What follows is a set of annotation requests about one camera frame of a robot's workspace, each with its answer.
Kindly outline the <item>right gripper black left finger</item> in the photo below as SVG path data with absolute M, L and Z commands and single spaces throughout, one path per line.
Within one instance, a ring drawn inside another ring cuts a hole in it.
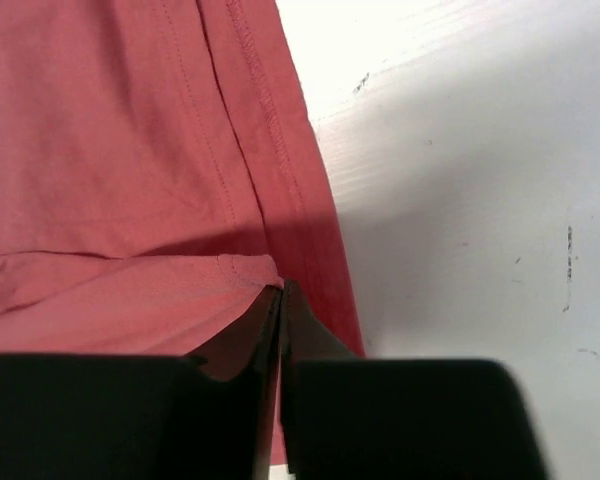
M 0 479 L 264 479 L 281 293 L 188 354 L 0 354 Z

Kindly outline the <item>pink t shirt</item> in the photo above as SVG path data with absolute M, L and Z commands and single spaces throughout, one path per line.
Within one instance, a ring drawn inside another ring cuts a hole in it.
M 363 354 L 275 2 L 0 1 L 0 354 L 185 355 L 287 282 Z

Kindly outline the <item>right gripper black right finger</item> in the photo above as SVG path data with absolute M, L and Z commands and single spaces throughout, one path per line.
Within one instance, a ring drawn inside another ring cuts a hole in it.
M 298 479 L 546 479 L 521 391 L 489 359 L 364 359 L 281 300 L 280 421 Z

